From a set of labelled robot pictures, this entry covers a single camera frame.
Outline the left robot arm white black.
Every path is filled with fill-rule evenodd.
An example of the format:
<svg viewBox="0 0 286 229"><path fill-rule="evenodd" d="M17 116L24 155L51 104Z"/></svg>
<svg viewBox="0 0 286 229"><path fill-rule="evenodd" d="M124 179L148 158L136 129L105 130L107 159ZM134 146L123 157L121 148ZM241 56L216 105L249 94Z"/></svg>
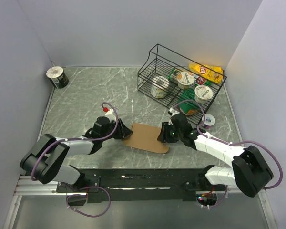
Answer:
<svg viewBox="0 0 286 229"><path fill-rule="evenodd" d="M86 179L86 175L78 168L64 165L65 158L80 154L92 155L101 149L104 141L111 138L125 140L132 134L133 131L121 119L116 122L101 116L92 128L78 138L63 139L44 134L21 160L20 167L42 184L62 182L79 192L94 182Z"/></svg>

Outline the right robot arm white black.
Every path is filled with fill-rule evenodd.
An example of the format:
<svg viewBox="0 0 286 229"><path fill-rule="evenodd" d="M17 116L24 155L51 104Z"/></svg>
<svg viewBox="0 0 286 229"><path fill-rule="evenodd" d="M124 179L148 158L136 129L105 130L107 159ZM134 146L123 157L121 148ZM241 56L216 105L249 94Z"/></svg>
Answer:
<svg viewBox="0 0 286 229"><path fill-rule="evenodd" d="M174 109L168 112L170 119L163 122L158 141L176 143L208 153L225 162L229 167L209 167L199 177L199 186L210 190L214 185L237 187L248 197L254 197L274 177L260 151L254 147L233 146L212 136L209 132L193 128L186 116Z"/></svg>

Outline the brown cardboard box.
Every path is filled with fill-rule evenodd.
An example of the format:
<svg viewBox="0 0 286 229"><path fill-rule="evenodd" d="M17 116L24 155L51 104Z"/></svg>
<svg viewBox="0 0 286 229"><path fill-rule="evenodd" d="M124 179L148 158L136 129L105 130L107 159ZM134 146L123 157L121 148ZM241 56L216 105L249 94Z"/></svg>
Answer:
<svg viewBox="0 0 286 229"><path fill-rule="evenodd" d="M169 151L169 147L157 140L161 128L133 123L132 134L123 140L124 145L140 150L145 150L158 154L165 154Z"/></svg>

